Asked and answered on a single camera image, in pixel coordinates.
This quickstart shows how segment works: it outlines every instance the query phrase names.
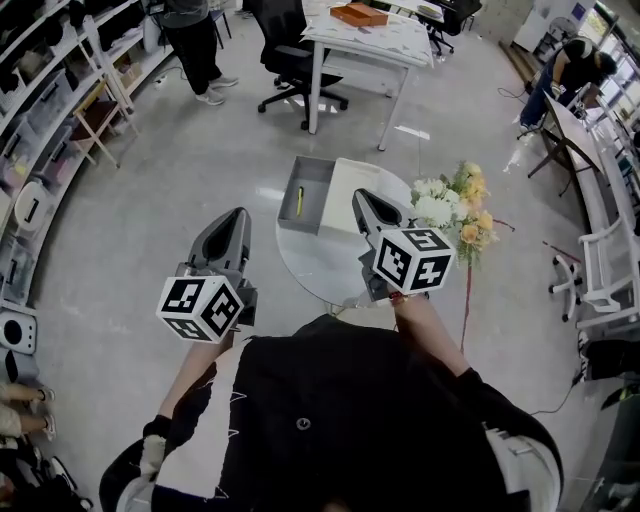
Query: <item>brown chair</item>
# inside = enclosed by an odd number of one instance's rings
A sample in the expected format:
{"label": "brown chair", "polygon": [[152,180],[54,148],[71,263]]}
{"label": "brown chair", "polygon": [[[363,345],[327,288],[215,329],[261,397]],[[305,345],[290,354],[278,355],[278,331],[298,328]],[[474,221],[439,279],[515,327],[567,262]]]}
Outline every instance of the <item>brown chair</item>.
{"label": "brown chair", "polygon": [[[106,91],[109,98],[108,100],[98,98],[103,91]],[[93,165],[96,165],[96,161],[89,155],[89,150],[93,144],[97,144],[107,158],[113,162],[116,169],[120,168],[120,162],[116,160],[100,140],[100,136],[106,129],[109,129],[109,131],[115,135],[111,122],[118,113],[122,114],[135,134],[140,135],[138,128],[136,128],[131,121],[131,116],[129,116],[127,111],[116,101],[104,78],[73,111],[73,115],[78,118],[80,124],[78,124],[71,134],[70,140]]]}

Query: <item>orange box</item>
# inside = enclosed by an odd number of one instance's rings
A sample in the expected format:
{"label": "orange box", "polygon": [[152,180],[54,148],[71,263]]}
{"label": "orange box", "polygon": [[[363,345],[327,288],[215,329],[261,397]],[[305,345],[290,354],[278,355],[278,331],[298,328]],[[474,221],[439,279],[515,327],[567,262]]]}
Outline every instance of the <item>orange box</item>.
{"label": "orange box", "polygon": [[331,16],[354,27],[374,27],[387,24],[388,16],[362,3],[352,3],[341,7],[332,7]]}

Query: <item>beige shorts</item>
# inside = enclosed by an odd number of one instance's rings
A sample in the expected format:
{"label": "beige shorts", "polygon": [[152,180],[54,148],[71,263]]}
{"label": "beige shorts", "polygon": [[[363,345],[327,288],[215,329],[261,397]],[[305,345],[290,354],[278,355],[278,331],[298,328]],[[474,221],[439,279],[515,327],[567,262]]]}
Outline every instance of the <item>beige shorts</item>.
{"label": "beige shorts", "polygon": [[[7,400],[7,384],[0,382],[0,400]],[[11,407],[0,403],[0,435],[7,437],[20,437],[22,426],[20,415]]]}

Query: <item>flower bouquet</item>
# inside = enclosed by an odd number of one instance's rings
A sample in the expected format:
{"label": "flower bouquet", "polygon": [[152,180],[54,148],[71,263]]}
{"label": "flower bouquet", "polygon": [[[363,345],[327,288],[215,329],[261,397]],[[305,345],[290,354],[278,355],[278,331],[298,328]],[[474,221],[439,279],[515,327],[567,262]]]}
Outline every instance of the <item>flower bouquet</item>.
{"label": "flower bouquet", "polygon": [[457,241],[458,261],[478,263],[483,249],[498,240],[493,217],[481,211],[489,195],[482,169],[472,162],[461,162],[450,180],[417,180],[411,190],[416,216],[428,226],[440,228]]}

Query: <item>gray box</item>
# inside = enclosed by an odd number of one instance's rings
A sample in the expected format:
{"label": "gray box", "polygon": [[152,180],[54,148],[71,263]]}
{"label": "gray box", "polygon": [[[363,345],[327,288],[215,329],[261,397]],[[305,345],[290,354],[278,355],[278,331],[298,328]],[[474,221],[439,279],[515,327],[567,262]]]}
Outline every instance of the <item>gray box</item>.
{"label": "gray box", "polygon": [[[278,224],[281,228],[318,234],[335,165],[335,160],[296,157],[278,213]],[[300,187],[303,189],[303,197],[302,210],[298,217]]]}

